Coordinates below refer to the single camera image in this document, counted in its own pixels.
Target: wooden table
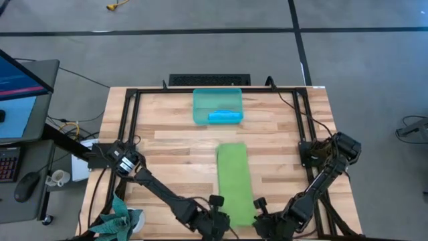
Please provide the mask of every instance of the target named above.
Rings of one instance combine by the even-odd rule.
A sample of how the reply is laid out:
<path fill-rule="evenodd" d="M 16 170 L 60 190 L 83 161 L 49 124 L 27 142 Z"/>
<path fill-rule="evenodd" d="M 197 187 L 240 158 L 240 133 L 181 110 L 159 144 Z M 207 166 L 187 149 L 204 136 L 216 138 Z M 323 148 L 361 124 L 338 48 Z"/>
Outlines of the wooden table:
<path fill-rule="evenodd" d="M 117 138 L 125 92 L 124 87 L 110 89 L 100 131 L 102 143 L 112 143 Z M 293 103 L 291 94 L 282 93 L 282 96 Z M 308 87 L 308 98 L 313 117 L 335 132 L 326 90 Z M 192 94 L 143 94 L 138 110 L 136 135 L 142 137 L 138 150 L 145 155 L 152 174 L 177 195 L 208 198 L 210 194 L 218 193 L 215 149 L 220 143 L 247 145 L 254 199 L 266 197 L 270 212 L 282 210 L 291 197 L 305 190 L 308 181 L 298 154 L 300 138 L 296 114 L 278 94 L 244 93 L 245 118 L 240 125 L 197 126 L 192 119 L 192 101 Z M 303 100 L 299 102 L 304 111 Z M 132 107 L 131 101 L 126 130 L 129 129 Z M 319 139 L 328 137 L 321 126 L 314 124 Z M 309 137 L 306 122 L 304 126 Z M 80 214 L 82 232 L 88 227 L 90 200 L 100 173 L 101 170 L 94 170 L 89 176 Z M 107 170 L 96 192 L 91 223 L 104 206 L 109 177 Z M 341 175 L 329 192 L 332 205 L 344 221 L 361 233 L 346 176 Z M 143 209 L 146 215 L 144 228 L 131 239 L 200 238 L 197 232 L 188 231 L 176 221 L 169 207 L 143 186 L 129 183 L 125 201 L 128 207 Z M 325 210 L 322 208 L 321 212 L 324 232 L 328 233 Z M 312 219 L 304 234 L 314 230 L 314 226 Z M 252 227 L 235 230 L 240 238 L 259 238 Z M 225 238 L 233 238 L 233 234 L 228 232 Z"/>

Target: green cloth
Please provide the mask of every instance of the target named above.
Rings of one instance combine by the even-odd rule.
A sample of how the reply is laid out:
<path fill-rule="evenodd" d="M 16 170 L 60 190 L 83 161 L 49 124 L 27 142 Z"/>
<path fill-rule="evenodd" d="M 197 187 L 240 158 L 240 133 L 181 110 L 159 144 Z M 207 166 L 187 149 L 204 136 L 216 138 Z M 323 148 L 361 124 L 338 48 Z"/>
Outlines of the green cloth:
<path fill-rule="evenodd" d="M 231 226 L 250 226 L 255 220 L 251 176 L 245 144 L 222 144 L 217 148 L 219 192 L 225 198 L 222 212 L 230 216 Z"/>

